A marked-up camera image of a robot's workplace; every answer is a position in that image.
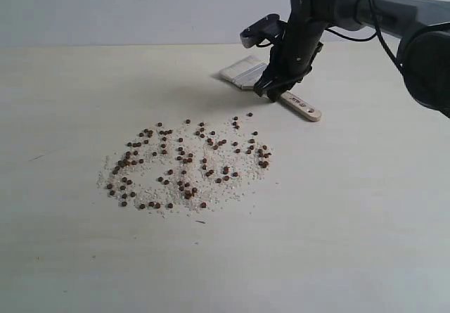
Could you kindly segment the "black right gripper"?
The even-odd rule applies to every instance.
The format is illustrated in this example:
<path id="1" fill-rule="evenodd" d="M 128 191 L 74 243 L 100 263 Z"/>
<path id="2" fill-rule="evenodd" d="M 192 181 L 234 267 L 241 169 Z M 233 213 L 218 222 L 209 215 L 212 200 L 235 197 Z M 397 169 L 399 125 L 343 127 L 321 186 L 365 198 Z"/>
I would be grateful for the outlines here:
<path id="1" fill-rule="evenodd" d="M 306 75 L 324 30 L 336 21 L 336 0 L 290 0 L 290 8 L 281 40 L 253 87 L 256 95 L 274 103 Z"/>

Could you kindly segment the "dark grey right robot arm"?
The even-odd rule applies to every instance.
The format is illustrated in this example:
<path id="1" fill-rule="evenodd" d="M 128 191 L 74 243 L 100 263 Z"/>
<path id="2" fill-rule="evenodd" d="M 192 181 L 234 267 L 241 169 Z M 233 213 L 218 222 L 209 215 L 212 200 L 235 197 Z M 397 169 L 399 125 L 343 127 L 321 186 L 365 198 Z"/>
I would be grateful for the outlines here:
<path id="1" fill-rule="evenodd" d="M 436 0 L 290 0 L 287 22 L 259 27 L 255 43 L 269 40 L 269 64 L 254 92 L 277 101 L 303 80 L 331 27 L 372 27 L 403 77 L 411 97 L 449 115 L 449 2 Z"/>

